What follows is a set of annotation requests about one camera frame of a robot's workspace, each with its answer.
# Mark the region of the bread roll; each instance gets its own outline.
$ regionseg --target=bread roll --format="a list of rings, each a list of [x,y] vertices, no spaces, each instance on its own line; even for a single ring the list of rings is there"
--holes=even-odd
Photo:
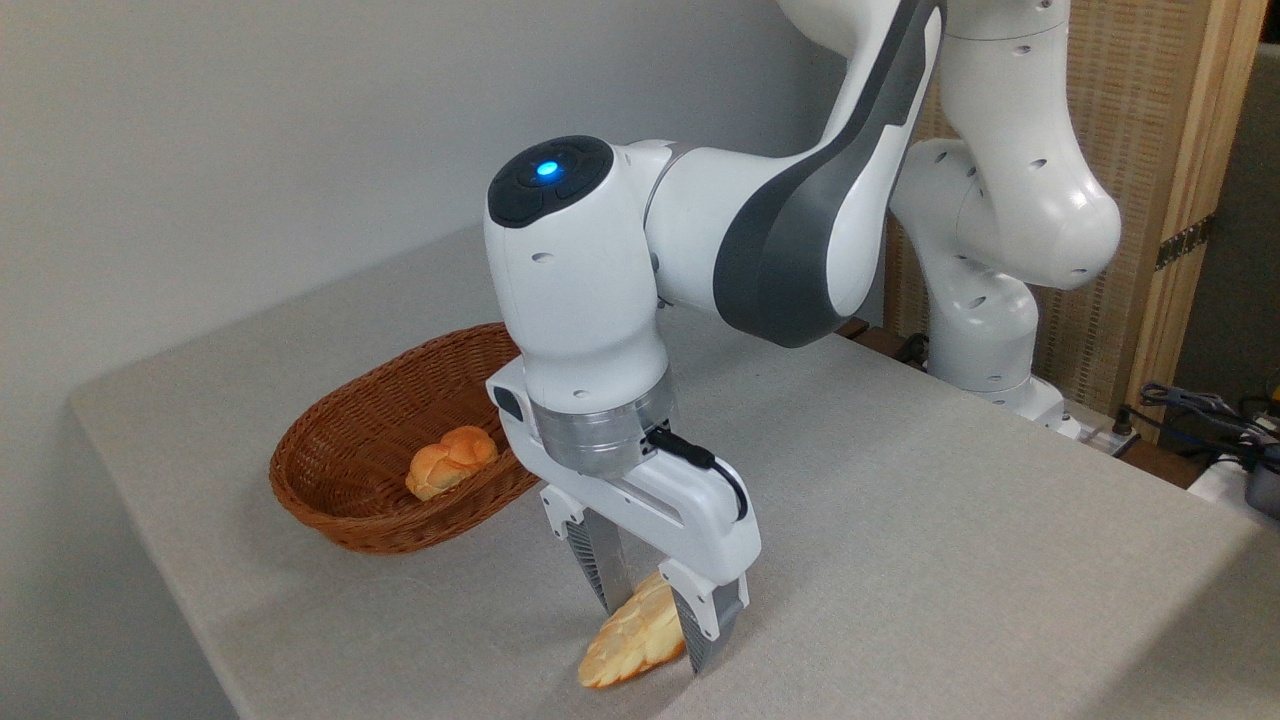
[[[685,634],[671,585],[654,573],[588,646],[577,682],[585,688],[607,688],[671,662],[684,651]]]
[[[489,433],[474,425],[454,428],[413,455],[404,487],[419,500],[431,500],[498,459]]]

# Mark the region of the table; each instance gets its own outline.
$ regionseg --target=table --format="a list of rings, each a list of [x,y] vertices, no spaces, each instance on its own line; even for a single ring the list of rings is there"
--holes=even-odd
[[[266,479],[311,402],[497,318],[471,229],[74,393],[242,716],[1280,717],[1276,534],[847,340],[788,351],[682,309],[684,434],[748,479],[753,603],[701,678],[580,688],[604,618],[536,493],[367,557]]]

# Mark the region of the black cable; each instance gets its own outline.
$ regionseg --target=black cable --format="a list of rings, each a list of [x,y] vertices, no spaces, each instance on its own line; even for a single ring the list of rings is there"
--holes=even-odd
[[[737,520],[746,518],[746,511],[749,509],[746,491],[742,489],[742,483],[737,482],[733,473],[730,473],[723,465],[719,464],[714,452],[689,442],[662,425],[649,430],[645,438],[649,441],[649,445],[657,447],[658,450],[664,450],[676,457],[684,459],[699,470],[716,470],[719,473],[721,477],[728,482],[730,487],[733,488],[733,495],[737,496]]]
[[[1189,434],[1187,434],[1184,432],[1178,430],[1176,428],[1172,428],[1172,427],[1167,425],[1166,423],[1161,423],[1160,420],[1156,420],[1155,418],[1148,418],[1147,415],[1143,415],[1142,413],[1139,413],[1138,410],[1135,410],[1130,405],[1121,405],[1120,409],[1123,411],[1125,411],[1126,416],[1138,418],[1143,423],[1147,423],[1148,425],[1151,425],[1153,428],[1157,428],[1161,432],[1166,432],[1166,433],[1169,433],[1169,434],[1171,434],[1171,436],[1174,436],[1174,437],[1176,437],[1176,438],[1179,438],[1181,441],[1185,441],[1185,442],[1189,442],[1189,443],[1193,443],[1193,445],[1199,445],[1202,447],[1208,447],[1208,448],[1216,450],[1216,451],[1219,451],[1219,452],[1221,452],[1224,455],[1235,455],[1235,456],[1240,456],[1240,457],[1243,457],[1245,460],[1251,460],[1253,462],[1262,462],[1267,468],[1270,468],[1271,462],[1274,462],[1274,460],[1267,456],[1266,451],[1258,452],[1254,448],[1254,446],[1252,446],[1252,445],[1244,445],[1244,443],[1225,445],[1225,443],[1215,442],[1215,441],[1206,439],[1206,438],[1202,438],[1202,437],[1189,436]]]
[[[741,520],[742,518],[746,518],[746,509],[748,509],[746,491],[742,489],[742,483],[737,482],[737,478],[733,477],[733,473],[730,473],[728,470],[726,470],[724,466],[721,465],[719,462],[717,462],[713,466],[713,469],[717,473],[719,473],[721,477],[724,478],[728,482],[728,486],[731,488],[733,488],[733,495],[737,496],[737,520]]]

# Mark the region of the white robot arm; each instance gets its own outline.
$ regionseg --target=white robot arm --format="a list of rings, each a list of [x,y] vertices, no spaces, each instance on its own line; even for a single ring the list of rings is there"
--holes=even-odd
[[[762,158],[667,141],[616,146],[573,136],[525,150],[490,184],[486,250],[503,319],[521,348],[521,357],[488,383],[503,429],[521,462],[547,480],[541,497],[552,529],[570,542],[607,611],[631,594],[620,528],[668,555],[659,569],[675,589],[695,671],[727,642],[749,603],[745,573],[759,555],[760,537],[737,473],[672,432],[676,393],[657,309],[669,304],[714,313],[786,347],[828,334],[867,295],[900,169],[902,186],[928,176],[929,187],[940,188],[899,190],[895,210],[904,220],[913,218],[913,237],[934,233],[931,238],[940,240],[931,242],[952,238],[955,247],[980,237],[966,250],[973,258],[1007,261],[1062,286],[1096,274],[1114,246],[1080,251],[1073,237],[1097,232],[1078,220],[1088,215],[1080,208],[1106,195],[1079,160],[1069,122],[1064,129],[1052,114],[1060,102],[1065,117],[1065,99],[1055,95],[1061,94],[1062,61],[1023,78],[1043,83],[1036,87],[1048,114],[993,115],[1004,105],[992,97],[1007,78],[991,85],[986,99],[954,100],[977,126],[961,129],[983,158],[989,200],[970,197],[984,197],[986,190],[974,190],[978,169],[969,172],[977,165],[969,165],[964,145],[936,152],[916,146],[902,164],[940,45],[943,63],[957,58],[950,76],[943,68],[945,78],[973,74],[978,85],[1000,78],[1006,70],[989,51],[993,41],[969,36],[1006,33],[983,22],[1036,6],[1041,18],[1061,14],[1062,22],[1032,35],[1043,32],[1061,44],[1066,10],[1065,0],[1057,1],[954,0],[947,44],[977,45],[948,55],[942,45],[946,0],[780,0],[805,35],[849,59],[813,149]],[[960,40],[951,37],[956,17]],[[1029,20],[1019,15],[1018,22]],[[1053,35],[1059,28],[1062,37]],[[1021,37],[1016,32],[1004,37]],[[1038,46],[1039,40],[1032,47]],[[1056,124],[1037,124],[1046,118]],[[1021,146],[1009,151],[1001,143],[1010,128],[1041,142],[1030,160],[1044,161],[1019,169],[1039,173],[1037,178],[1074,178],[1083,202],[1061,195],[1064,181],[1039,187],[1028,184],[1034,179],[1006,177],[1010,163],[1027,163]],[[963,187],[951,177],[956,172]],[[1006,190],[1016,195],[1025,187],[1047,200],[1033,200],[1030,210],[1016,197],[1004,200]],[[931,192],[954,206],[928,206],[923,201]],[[916,201],[925,208],[915,209]],[[1044,236],[1042,228],[1055,220],[1057,234]],[[1034,247],[1028,250],[1028,242]],[[951,260],[960,254],[951,246],[946,252]],[[1053,261],[1038,264],[1046,258]],[[954,274],[957,283],[969,282]],[[986,269],[978,274],[979,282],[993,275]]]
[[[1069,0],[950,4],[942,108],[963,140],[911,147],[891,206],[929,290],[929,374],[1075,437],[1061,393],[1032,377],[1024,284],[1076,288],[1120,242],[1068,114],[1069,15]]]

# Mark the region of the wicker basket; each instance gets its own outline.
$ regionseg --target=wicker basket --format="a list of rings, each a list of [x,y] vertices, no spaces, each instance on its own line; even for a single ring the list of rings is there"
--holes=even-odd
[[[412,552],[456,537],[531,488],[484,380],[517,355],[500,323],[457,331],[342,386],[302,414],[271,456],[271,489],[294,518],[357,552]],[[458,425],[484,428],[498,460],[428,502],[410,460]]]

